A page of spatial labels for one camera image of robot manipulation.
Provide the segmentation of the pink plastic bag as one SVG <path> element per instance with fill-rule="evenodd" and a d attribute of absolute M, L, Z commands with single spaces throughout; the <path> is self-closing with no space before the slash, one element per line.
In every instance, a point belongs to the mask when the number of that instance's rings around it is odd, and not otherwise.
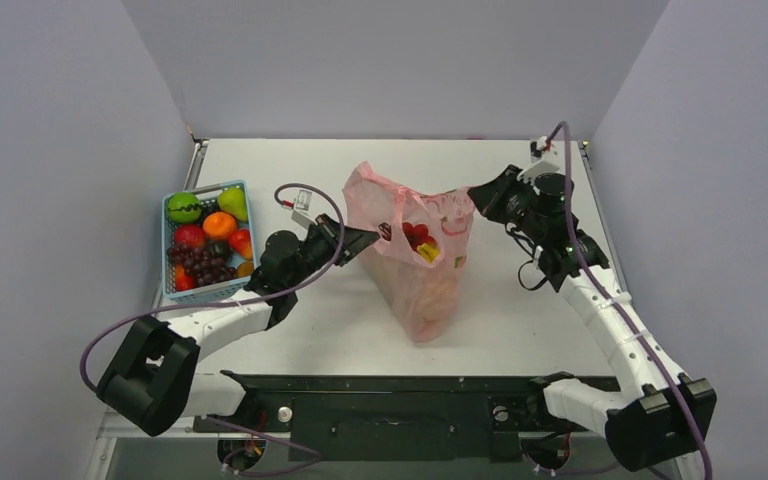
<path fill-rule="evenodd" d="M 459 302 L 459 285 L 475 206 L 465 187 L 425 194 L 359 164 L 343 187 L 349 226 L 377 231 L 380 239 L 360 260 L 393 315 L 414 342 L 437 338 Z M 427 224 L 440 255 L 427 263 L 403 234 L 402 223 Z"/>

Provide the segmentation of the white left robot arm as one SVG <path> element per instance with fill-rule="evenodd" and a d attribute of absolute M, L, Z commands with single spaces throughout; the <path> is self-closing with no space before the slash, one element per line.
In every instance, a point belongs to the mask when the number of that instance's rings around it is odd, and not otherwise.
<path fill-rule="evenodd" d="M 213 415 L 235 430 L 251 427 L 256 399 L 228 374 L 198 372 L 198 363 L 280 323 L 297 304 L 299 288 L 379 238 L 376 231 L 345 227 L 326 214 L 312 221 L 304 239 L 287 230 L 271 234 L 259 267 L 229 301 L 166 321 L 153 315 L 136 319 L 96 384 L 96 396 L 150 436 L 181 417 Z"/>

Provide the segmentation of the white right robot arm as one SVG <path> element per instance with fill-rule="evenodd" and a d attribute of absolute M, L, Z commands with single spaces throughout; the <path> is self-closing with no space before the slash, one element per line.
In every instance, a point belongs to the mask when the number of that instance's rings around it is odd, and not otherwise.
<path fill-rule="evenodd" d="M 716 393 L 653 339 L 607 254 L 579 227 L 571 210 L 573 190 L 565 174 L 526 178 L 509 166 L 467 191 L 484 218 L 530 242 L 538 270 L 577 313 L 618 384 L 611 392 L 566 372 L 538 378 L 523 402 L 525 416 L 538 427 L 567 420 L 598 434 L 629 471 L 703 454 Z"/>

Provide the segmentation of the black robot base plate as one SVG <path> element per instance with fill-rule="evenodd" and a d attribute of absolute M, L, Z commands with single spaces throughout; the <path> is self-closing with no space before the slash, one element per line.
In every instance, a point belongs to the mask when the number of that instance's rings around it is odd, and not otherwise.
<path fill-rule="evenodd" d="M 230 377 L 246 391 L 241 406 L 220 424 L 195 420 L 195 431 L 286 434 L 326 461 L 515 462 L 524 439 L 582 429 L 544 412 L 536 377 Z"/>

